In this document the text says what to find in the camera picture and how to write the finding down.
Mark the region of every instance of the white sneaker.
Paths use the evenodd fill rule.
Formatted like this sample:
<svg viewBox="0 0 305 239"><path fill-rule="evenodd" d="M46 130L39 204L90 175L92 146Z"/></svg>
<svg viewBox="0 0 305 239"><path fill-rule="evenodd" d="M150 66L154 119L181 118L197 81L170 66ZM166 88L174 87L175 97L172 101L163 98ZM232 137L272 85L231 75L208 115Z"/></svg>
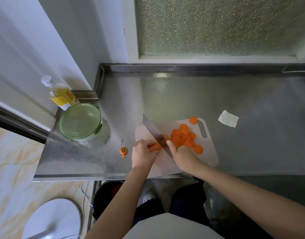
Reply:
<svg viewBox="0 0 305 239"><path fill-rule="evenodd" d="M156 198L158 198L157 194L152 190L148 190L143 196L143 203Z"/></svg>

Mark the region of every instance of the tiled floor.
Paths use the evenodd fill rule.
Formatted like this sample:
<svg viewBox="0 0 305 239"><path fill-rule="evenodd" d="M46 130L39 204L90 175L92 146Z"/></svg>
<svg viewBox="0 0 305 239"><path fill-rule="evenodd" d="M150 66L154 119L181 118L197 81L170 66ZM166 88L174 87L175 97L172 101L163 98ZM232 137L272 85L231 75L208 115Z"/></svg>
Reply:
<svg viewBox="0 0 305 239"><path fill-rule="evenodd" d="M55 198L67 198L82 210L83 182L32 182L43 144L0 128L0 238L21 238L24 227L39 206ZM91 198L94 181L87 196ZM87 230L89 206L84 203Z"/></svg>

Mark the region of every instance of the person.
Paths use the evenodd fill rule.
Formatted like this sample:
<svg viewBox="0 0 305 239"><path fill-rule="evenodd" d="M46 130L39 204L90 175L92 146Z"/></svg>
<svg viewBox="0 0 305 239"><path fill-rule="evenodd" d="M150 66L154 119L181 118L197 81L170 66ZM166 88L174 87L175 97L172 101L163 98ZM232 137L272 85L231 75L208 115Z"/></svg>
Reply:
<svg viewBox="0 0 305 239"><path fill-rule="evenodd" d="M85 239L222 238L211 229L203 207L199 206L200 201L202 203L205 199L195 203L190 200L202 197L195 196L193 191L200 188L198 183L186 186L186 197L182 197L182 191L179 191L185 190L185 187L174 194L170 213L152 209L155 216L138 215L140 207L156 200L148 200L137 208L143 183L158 154L158 151L148 151L147 146L153 143L142 139L135 144L131 157L132 170ZM305 238L304 206L212 168L195 156L191 148L181 146L177 149L170 140L167 144L180 169L209 183L273 238Z"/></svg>

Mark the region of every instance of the carrot slice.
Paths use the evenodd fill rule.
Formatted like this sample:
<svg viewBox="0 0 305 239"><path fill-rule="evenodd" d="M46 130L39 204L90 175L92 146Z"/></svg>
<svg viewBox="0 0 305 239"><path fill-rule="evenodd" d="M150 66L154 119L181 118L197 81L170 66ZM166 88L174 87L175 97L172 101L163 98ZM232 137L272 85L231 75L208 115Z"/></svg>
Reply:
<svg viewBox="0 0 305 239"><path fill-rule="evenodd" d="M147 147L148 147L149 152L153 152L153 151L157 151L157 150L159 151L162 149L162 146L158 142L156 142L153 145L147 146Z"/></svg>
<svg viewBox="0 0 305 239"><path fill-rule="evenodd" d="M171 133L171 137L178 136L180 138L181 135L182 135L182 131L179 129L174 129Z"/></svg>
<svg viewBox="0 0 305 239"><path fill-rule="evenodd" d="M182 141L190 140L190 137L188 135L186 135L186 134L181 135L180 138L181 138Z"/></svg>
<svg viewBox="0 0 305 239"><path fill-rule="evenodd" d="M195 138L196 138L197 136L195 135L194 132L189 132L189 137L190 137L192 140L195 140Z"/></svg>
<svg viewBox="0 0 305 239"><path fill-rule="evenodd" d="M179 136L176 136L176 135L172 136L171 141L176 146L176 148L179 148L182 146L182 140L180 139Z"/></svg>
<svg viewBox="0 0 305 239"><path fill-rule="evenodd" d="M193 146L195 145L193 140L186 140L183 142L183 145L187 146L188 148L193 148Z"/></svg>
<svg viewBox="0 0 305 239"><path fill-rule="evenodd" d="M182 129L180 129L180 131L182 132L182 134L189 136L189 129L182 128Z"/></svg>
<svg viewBox="0 0 305 239"><path fill-rule="evenodd" d="M186 128L186 129L188 129L188 130L189 130L188 125L187 125L187 124L181 124L181 125L180 125L180 129L182 129L182 128Z"/></svg>
<svg viewBox="0 0 305 239"><path fill-rule="evenodd" d="M170 140L170 137L167 134L162 134L167 140Z"/></svg>
<svg viewBox="0 0 305 239"><path fill-rule="evenodd" d="M191 124L197 124L198 123L198 119L196 117L190 117L189 122Z"/></svg>
<svg viewBox="0 0 305 239"><path fill-rule="evenodd" d="M196 154L202 154L202 152L203 152L203 148L200 146L200 145L194 145L193 146L193 150L194 150L194 152L196 153Z"/></svg>

